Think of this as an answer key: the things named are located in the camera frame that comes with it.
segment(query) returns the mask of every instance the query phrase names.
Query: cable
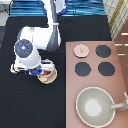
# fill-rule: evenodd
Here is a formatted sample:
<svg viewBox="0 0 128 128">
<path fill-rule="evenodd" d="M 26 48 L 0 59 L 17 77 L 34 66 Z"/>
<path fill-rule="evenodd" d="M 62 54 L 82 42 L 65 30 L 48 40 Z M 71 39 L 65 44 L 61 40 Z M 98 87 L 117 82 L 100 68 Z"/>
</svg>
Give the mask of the cable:
<svg viewBox="0 0 128 128">
<path fill-rule="evenodd" d="M 63 19 L 67 19 L 67 20 L 73 21 L 75 19 L 75 16 L 76 16 L 76 5 L 75 5 L 74 0 L 71 0 L 71 1 L 72 1 L 72 6 L 75 9 L 75 11 L 73 11 L 74 17 L 72 19 L 69 19 L 68 17 L 63 17 L 63 18 L 60 18 L 58 21 L 61 21 Z"/>
<path fill-rule="evenodd" d="M 13 0 L 10 2 L 10 4 L 9 4 L 9 16 L 10 16 L 10 10 L 11 10 L 11 3 L 13 2 Z"/>
<path fill-rule="evenodd" d="M 10 10 L 11 10 L 10 7 L 11 7 L 11 3 L 12 3 L 12 1 L 9 3 L 9 9 L 6 9 L 5 4 L 3 4 L 3 3 L 1 2 L 2 5 L 4 6 L 5 10 L 1 11 L 0 13 L 6 11 L 6 12 L 8 13 L 8 15 L 10 16 Z"/>
<path fill-rule="evenodd" d="M 5 7 L 5 5 L 3 4 L 3 2 L 1 2 L 1 4 L 4 6 L 4 9 L 5 9 L 4 11 L 6 11 L 8 13 L 8 11 L 7 11 L 6 7 Z"/>
</svg>

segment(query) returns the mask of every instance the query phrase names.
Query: black surface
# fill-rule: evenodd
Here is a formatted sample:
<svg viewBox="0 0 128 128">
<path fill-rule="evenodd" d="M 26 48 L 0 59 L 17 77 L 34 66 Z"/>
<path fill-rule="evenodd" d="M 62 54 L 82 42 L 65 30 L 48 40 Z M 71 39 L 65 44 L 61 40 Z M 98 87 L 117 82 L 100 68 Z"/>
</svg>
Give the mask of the black surface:
<svg viewBox="0 0 128 128">
<path fill-rule="evenodd" d="M 0 26 L 0 49 L 2 46 L 3 39 L 4 39 L 5 30 L 6 30 L 5 26 Z"/>
<path fill-rule="evenodd" d="M 91 68 L 89 64 L 86 62 L 79 62 L 75 65 L 75 72 L 79 76 L 82 76 L 82 77 L 87 76 L 89 75 L 90 71 L 91 71 Z"/>
<path fill-rule="evenodd" d="M 106 45 L 99 45 L 96 48 L 96 54 L 100 57 L 106 58 L 111 55 L 111 49 Z"/>
<path fill-rule="evenodd" d="M 107 22 L 107 16 L 61 21 L 60 48 L 54 52 L 39 50 L 42 59 L 52 60 L 58 71 L 57 79 L 44 85 L 36 76 L 11 74 L 10 66 L 15 60 L 14 44 L 19 31 L 24 26 L 46 26 L 47 18 L 9 17 L 0 50 L 0 128 L 66 128 L 65 42 L 111 40 Z"/>
<path fill-rule="evenodd" d="M 98 70 L 103 76 L 112 76 L 115 73 L 115 68 L 110 62 L 100 63 Z"/>
</svg>

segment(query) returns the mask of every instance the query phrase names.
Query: black table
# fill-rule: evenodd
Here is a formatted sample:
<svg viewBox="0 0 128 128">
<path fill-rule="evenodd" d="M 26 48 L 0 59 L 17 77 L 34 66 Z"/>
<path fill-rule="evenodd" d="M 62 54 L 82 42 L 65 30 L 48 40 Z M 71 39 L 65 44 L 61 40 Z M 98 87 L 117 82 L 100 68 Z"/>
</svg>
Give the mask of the black table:
<svg viewBox="0 0 128 128">
<path fill-rule="evenodd" d="M 15 60 L 13 48 L 18 32 L 24 26 L 44 27 L 46 23 L 46 17 L 7 20 L 0 51 L 0 128 L 66 128 L 65 42 L 111 40 L 107 16 L 76 17 L 72 22 L 62 20 L 60 48 L 54 52 L 39 50 L 42 59 L 54 62 L 57 79 L 45 85 L 36 76 L 12 74 L 10 66 Z"/>
</svg>

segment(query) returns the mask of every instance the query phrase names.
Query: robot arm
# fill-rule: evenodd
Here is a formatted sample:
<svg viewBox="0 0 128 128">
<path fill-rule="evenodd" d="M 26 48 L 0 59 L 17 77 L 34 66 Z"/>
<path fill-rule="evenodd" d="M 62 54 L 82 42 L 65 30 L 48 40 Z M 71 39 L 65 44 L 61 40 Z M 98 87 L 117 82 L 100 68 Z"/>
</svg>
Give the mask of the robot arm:
<svg viewBox="0 0 128 128">
<path fill-rule="evenodd" d="M 37 49 L 54 51 L 59 48 L 61 37 L 58 29 L 56 7 L 54 0 L 42 0 L 47 9 L 48 28 L 24 27 L 17 36 L 14 46 L 16 55 L 15 64 L 11 72 L 29 71 L 30 75 L 43 74 L 44 71 L 53 71 L 52 61 L 41 60 Z"/>
</svg>

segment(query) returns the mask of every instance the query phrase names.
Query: black circle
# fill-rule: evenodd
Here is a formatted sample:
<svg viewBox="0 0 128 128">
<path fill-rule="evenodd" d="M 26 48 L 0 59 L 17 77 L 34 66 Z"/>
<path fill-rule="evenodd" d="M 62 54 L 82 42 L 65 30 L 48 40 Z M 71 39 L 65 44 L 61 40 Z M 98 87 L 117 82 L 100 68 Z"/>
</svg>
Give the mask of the black circle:
<svg viewBox="0 0 128 128">
<path fill-rule="evenodd" d="M 75 65 L 75 72 L 77 75 L 79 76 L 87 76 L 89 75 L 91 71 L 91 68 L 89 66 L 89 64 L 87 64 L 86 62 L 79 62 Z"/>
<path fill-rule="evenodd" d="M 98 70 L 103 76 L 112 76 L 115 72 L 114 66 L 109 62 L 100 63 Z"/>
<path fill-rule="evenodd" d="M 96 54 L 100 57 L 106 58 L 110 56 L 111 49 L 106 45 L 99 45 L 96 48 Z"/>
</svg>

